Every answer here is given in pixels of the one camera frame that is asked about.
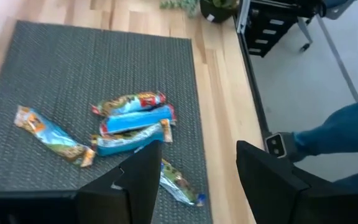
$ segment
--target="jeans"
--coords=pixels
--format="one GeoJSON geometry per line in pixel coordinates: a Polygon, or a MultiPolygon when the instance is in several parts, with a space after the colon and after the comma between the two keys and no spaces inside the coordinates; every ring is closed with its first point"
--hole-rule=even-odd
{"type": "MultiPolygon", "coordinates": [[[[296,161],[305,156],[358,152],[358,103],[334,112],[317,128],[294,133],[294,137],[298,148],[296,161]]],[[[358,190],[358,174],[336,183],[358,190]]]]}

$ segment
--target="potted plant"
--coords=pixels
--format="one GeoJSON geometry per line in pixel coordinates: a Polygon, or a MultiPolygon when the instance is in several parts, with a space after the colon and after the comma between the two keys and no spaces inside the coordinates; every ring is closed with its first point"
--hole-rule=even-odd
{"type": "Polygon", "coordinates": [[[188,17],[194,17],[197,14],[197,5],[199,0],[163,0],[160,3],[161,9],[183,9],[188,17]]]}
{"type": "Polygon", "coordinates": [[[200,0],[202,15],[210,22],[221,23],[237,12],[237,0],[200,0]]]}

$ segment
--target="gray floor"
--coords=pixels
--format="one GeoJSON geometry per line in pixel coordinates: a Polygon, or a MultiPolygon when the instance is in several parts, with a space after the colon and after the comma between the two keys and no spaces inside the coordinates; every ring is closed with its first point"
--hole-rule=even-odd
{"type": "MultiPolygon", "coordinates": [[[[336,21],[324,20],[358,92],[358,1],[336,21]]],[[[309,25],[314,43],[293,26],[265,58],[251,57],[269,129],[302,131],[354,103],[317,20],[309,25]]],[[[297,165],[328,180],[358,173],[357,154],[307,157],[297,165]]]]}

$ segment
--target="caster wheel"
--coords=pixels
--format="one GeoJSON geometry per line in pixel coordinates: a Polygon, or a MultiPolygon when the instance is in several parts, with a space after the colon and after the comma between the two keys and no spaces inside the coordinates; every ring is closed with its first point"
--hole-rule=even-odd
{"type": "Polygon", "coordinates": [[[299,50],[301,53],[305,52],[306,50],[308,50],[310,47],[310,44],[305,44],[303,47],[301,47],[301,49],[299,50]]]}

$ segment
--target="wooden floor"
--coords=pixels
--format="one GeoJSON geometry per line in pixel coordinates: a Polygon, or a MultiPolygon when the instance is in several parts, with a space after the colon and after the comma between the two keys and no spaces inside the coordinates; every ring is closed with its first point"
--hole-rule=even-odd
{"type": "Polygon", "coordinates": [[[16,20],[192,39],[209,197],[215,223],[254,223],[236,168],[236,141],[263,147],[232,20],[162,11],[158,0],[0,0],[0,66],[16,20]]]}

